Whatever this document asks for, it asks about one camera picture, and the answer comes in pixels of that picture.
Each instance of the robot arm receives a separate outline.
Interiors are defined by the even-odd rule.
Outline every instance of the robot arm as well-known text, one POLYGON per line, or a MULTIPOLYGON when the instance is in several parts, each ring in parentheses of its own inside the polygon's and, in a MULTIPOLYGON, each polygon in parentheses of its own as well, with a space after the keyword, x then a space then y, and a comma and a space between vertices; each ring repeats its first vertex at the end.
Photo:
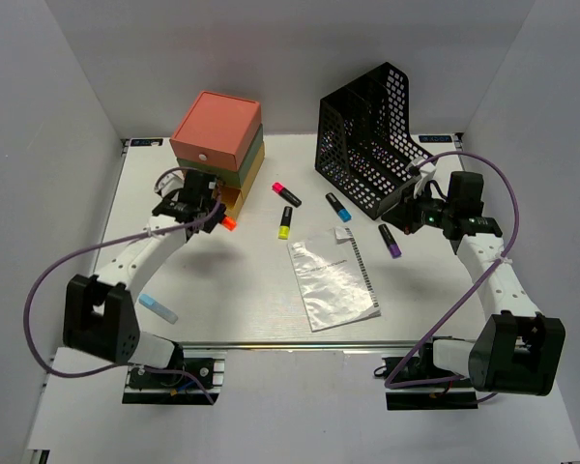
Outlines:
POLYGON ((162 200, 144 230, 149 235, 127 245, 95 275, 76 275, 67 286, 63 339, 66 346, 113 363, 157 368, 181 365, 183 354, 173 341, 141 332, 134 302, 148 280, 174 251, 200 230, 210 233, 218 223, 233 228, 225 206, 193 228, 156 233, 208 216, 215 208, 217 178, 190 172, 189 182, 168 175, 159 184, 162 200))
MULTIPOLYGON (((473 282, 501 259, 503 235, 492 217, 483 217, 479 174, 453 172, 446 198, 434 199, 419 176, 399 189, 396 206, 383 220, 406 234, 424 225, 438 227, 473 282)), ((480 392, 550 393, 565 341, 559 319, 544 317, 520 284, 509 260, 478 289, 487 323, 475 342, 434 338, 419 364, 468 377, 480 392)))

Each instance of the black plastic basket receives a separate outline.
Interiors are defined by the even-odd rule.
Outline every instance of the black plastic basket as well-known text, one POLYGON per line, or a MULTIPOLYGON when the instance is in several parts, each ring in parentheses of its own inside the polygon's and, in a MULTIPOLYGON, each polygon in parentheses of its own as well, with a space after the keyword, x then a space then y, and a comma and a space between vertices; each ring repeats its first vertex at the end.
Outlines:
POLYGON ((408 132, 408 77, 390 63, 320 100, 316 170, 376 219, 430 154, 408 132))

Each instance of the purple highlighter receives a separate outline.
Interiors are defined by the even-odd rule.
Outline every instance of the purple highlighter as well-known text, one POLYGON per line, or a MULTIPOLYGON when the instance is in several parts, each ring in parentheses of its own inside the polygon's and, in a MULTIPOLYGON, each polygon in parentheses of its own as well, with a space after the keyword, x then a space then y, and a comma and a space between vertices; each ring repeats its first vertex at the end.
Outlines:
POLYGON ((391 256, 393 258, 399 258, 402 255, 402 252, 399 249, 397 242, 393 238, 393 234, 389 230, 389 227, 387 227, 386 224, 380 224, 378 226, 378 230, 380 230, 380 235, 383 236, 383 240, 385 241, 385 244, 387 245, 387 248, 389 249, 389 253, 391 254, 391 256))

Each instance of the gray wall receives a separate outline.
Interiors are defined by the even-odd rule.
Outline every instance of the gray wall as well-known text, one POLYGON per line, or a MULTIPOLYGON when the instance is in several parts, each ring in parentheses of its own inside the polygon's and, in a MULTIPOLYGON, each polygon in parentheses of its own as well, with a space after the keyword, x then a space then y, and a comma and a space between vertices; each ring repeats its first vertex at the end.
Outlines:
POLYGON ((391 61, 414 131, 464 131, 533 0, 47 0, 123 136, 168 135, 200 90, 260 100, 267 132, 391 61))
MULTIPOLYGON (((56 258, 99 239, 120 165, 118 136, 43 0, 0 0, 0 463, 18 463, 44 374, 27 351, 22 307, 56 258)), ((64 287, 42 288, 34 336, 59 341, 64 287)))
MULTIPOLYGON (((497 162, 520 200, 512 257, 537 305, 565 324, 558 382, 580 445, 580 0, 536 1, 465 147, 497 162)), ((510 230, 507 194, 487 182, 489 209, 510 230)))

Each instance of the red box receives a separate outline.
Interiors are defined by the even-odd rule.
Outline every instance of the red box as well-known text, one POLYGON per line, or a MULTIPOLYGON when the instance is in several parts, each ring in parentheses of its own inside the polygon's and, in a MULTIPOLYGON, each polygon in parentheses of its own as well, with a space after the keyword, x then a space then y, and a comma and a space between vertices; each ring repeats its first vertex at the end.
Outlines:
POLYGON ((261 123, 259 102, 202 92, 170 144, 176 158, 238 171, 261 123))

